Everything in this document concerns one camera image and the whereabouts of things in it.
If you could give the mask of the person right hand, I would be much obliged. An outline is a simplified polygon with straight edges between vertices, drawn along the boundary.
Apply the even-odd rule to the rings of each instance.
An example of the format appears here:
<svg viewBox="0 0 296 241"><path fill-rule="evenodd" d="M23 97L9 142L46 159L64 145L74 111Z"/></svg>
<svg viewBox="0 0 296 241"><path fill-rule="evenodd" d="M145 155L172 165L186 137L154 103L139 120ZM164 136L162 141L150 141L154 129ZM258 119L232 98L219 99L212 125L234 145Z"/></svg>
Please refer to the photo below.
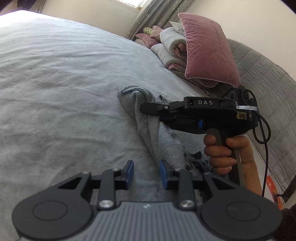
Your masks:
<svg viewBox="0 0 296 241"><path fill-rule="evenodd" d="M226 146L217 145L216 138L207 134L204 137L204 153L208 156L213 172L223 176L228 174L237 161L231 157L232 149L238 149L241 156L242 171L245 180L245 187L258 194L262 194L262 188L255 163L252 146L245 136L237 136L226 139Z"/></svg>

